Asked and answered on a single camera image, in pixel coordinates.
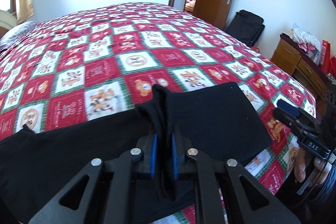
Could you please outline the person right hand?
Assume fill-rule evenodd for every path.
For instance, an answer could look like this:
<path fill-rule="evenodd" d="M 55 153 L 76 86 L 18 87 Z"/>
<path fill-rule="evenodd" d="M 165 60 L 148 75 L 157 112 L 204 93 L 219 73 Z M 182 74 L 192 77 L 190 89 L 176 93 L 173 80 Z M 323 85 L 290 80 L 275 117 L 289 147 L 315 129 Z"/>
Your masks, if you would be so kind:
<path fill-rule="evenodd" d="M 303 180 L 305 180 L 307 166 L 308 163 L 306 159 L 306 151 L 302 147 L 299 147 L 294 166 L 294 176 L 297 182 L 303 182 Z M 318 170 L 318 172 L 314 176 L 314 179 L 311 181 L 309 186 L 313 186 L 314 184 L 323 184 L 331 171 L 332 165 L 329 162 L 325 165 L 324 161 L 321 161 L 319 158 L 315 158 L 314 167 L 316 170 Z"/>

